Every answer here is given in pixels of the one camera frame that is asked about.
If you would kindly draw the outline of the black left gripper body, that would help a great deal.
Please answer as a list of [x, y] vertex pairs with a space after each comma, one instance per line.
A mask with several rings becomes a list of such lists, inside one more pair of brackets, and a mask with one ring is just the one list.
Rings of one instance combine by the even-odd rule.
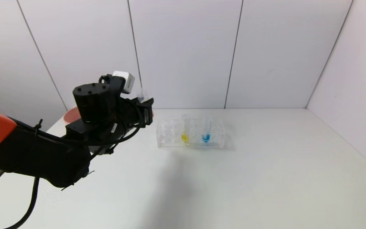
[[129, 126], [145, 128], [151, 125], [153, 118], [151, 117], [153, 98], [140, 102], [137, 98], [121, 100], [121, 119], [129, 124]]

